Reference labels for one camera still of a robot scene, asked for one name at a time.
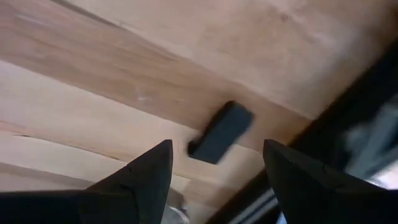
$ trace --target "wooden floor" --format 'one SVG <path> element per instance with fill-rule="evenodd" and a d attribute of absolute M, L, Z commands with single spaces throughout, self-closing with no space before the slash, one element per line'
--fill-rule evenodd
<path fill-rule="evenodd" d="M 82 189 L 172 139 L 172 187 L 204 223 L 264 168 L 265 138 L 288 143 L 383 53 L 395 9 L 0 0 L 0 180 Z M 252 128 L 218 165 L 190 159 L 187 142 L 228 100 L 254 112 Z"/>

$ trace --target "light wooden plank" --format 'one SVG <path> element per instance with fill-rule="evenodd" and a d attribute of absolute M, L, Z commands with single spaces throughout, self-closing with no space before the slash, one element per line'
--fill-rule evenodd
<path fill-rule="evenodd" d="M 5 131 L 0 132 L 0 155 L 0 180 L 10 181 L 2 184 L 1 190 L 84 189 L 80 183 L 82 180 L 77 179 L 97 182 L 126 164 L 116 159 L 54 142 L 13 136 Z M 73 183 L 65 183 L 66 177 L 73 178 Z M 216 208 L 187 197 L 190 192 L 181 188 L 186 186 L 182 184 L 183 181 L 190 180 L 174 175 L 171 187 L 183 193 L 187 199 L 192 223 L 203 223 L 203 219 L 210 217 Z"/>
<path fill-rule="evenodd" d="M 215 187 L 214 184 L 200 180 L 192 180 L 184 188 L 184 194 L 188 200 L 213 208 L 223 206 L 236 192 L 236 189 L 225 186 Z"/>
<path fill-rule="evenodd" d="M 191 159 L 185 147 L 195 130 L 7 62 L 0 74 L 3 129 L 126 162 L 172 139 L 175 174 L 233 188 L 264 167 L 260 152 L 238 145 L 217 166 Z"/>
<path fill-rule="evenodd" d="M 256 115 L 240 143 L 289 142 L 309 120 L 117 27 L 49 1 L 0 5 L 0 58 L 139 110 L 203 129 L 228 100 Z"/>
<path fill-rule="evenodd" d="M 66 0 L 316 118 L 397 37 L 391 0 Z"/>
<path fill-rule="evenodd" d="M 26 169 L 0 162 L 0 191 L 79 190 L 91 186 L 86 180 Z"/>

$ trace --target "black eraser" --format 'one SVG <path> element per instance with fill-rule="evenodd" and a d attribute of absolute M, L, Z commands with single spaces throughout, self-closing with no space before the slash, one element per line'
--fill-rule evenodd
<path fill-rule="evenodd" d="M 253 113 L 243 105 L 235 101 L 227 102 L 211 119 L 203 136 L 189 143 L 189 157 L 217 164 L 228 148 L 250 127 L 253 118 Z"/>

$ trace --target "wood grain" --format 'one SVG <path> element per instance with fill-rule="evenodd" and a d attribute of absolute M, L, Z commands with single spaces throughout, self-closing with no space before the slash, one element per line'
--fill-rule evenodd
<path fill-rule="evenodd" d="M 44 0 L 0 5 L 0 58 L 193 129 L 226 101 L 256 115 L 240 143 L 289 142 L 309 120 L 245 86 L 104 24 Z"/>
<path fill-rule="evenodd" d="M 260 153 L 238 145 L 217 166 L 191 159 L 185 146 L 197 131 L 11 63 L 0 61 L 0 77 L 0 130 L 24 140 L 19 150 L 17 143 L 3 142 L 3 162 L 95 182 L 163 139 L 173 139 L 173 186 L 193 203 L 214 210 L 264 167 Z M 26 149 L 37 141 L 43 150 Z M 13 149 L 14 156 L 6 149 Z M 66 164 L 57 162 L 61 158 Z M 87 160 L 97 165 L 67 165 Z"/>
<path fill-rule="evenodd" d="M 93 183 L 0 162 L 0 191 L 85 189 Z"/>
<path fill-rule="evenodd" d="M 0 178 L 8 178 L 16 183 L 29 182 L 32 186 L 17 186 L 20 190 L 37 189 L 67 189 L 71 185 L 65 184 L 65 178 L 73 179 L 70 189 L 81 189 L 76 187 L 76 183 L 89 180 L 97 182 L 109 174 L 122 168 L 126 163 L 104 157 L 92 152 L 86 152 L 69 146 L 55 144 L 24 136 L 12 136 L 8 133 L 0 133 L 0 157 L 1 167 L 17 166 L 17 169 L 7 169 L 0 172 Z M 11 171 L 14 176 L 1 175 L 9 174 Z M 190 192 L 186 192 L 179 183 L 182 179 L 173 176 L 171 187 L 181 192 L 187 199 L 188 214 L 193 223 L 199 222 L 196 218 L 197 213 L 201 213 L 200 219 L 208 218 L 215 208 L 205 203 L 196 202 L 192 197 L 187 197 Z"/>
<path fill-rule="evenodd" d="M 66 1 L 310 119 L 397 37 L 393 0 Z"/>

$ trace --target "black rectangular object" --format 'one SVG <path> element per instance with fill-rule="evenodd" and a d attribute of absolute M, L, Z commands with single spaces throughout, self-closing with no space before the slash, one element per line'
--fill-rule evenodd
<path fill-rule="evenodd" d="M 253 114 L 235 101 L 227 102 L 211 119 L 203 136 L 191 141 L 191 158 L 217 164 L 228 148 L 242 135 L 253 121 Z"/>

